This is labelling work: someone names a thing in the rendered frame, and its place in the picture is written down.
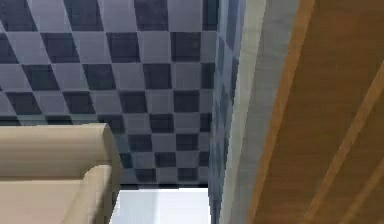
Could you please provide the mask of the beige sofa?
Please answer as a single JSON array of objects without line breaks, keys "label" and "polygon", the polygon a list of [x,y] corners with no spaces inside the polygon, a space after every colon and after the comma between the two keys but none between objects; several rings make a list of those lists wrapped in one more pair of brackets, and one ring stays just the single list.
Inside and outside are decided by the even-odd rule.
[{"label": "beige sofa", "polygon": [[0,224],[109,224],[121,171],[105,123],[0,127]]}]

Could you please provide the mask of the brown wooden door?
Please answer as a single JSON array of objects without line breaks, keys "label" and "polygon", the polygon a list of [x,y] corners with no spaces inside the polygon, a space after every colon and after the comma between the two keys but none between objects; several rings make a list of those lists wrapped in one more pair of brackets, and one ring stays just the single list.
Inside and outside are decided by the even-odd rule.
[{"label": "brown wooden door", "polygon": [[384,0],[301,0],[246,224],[384,224]]}]

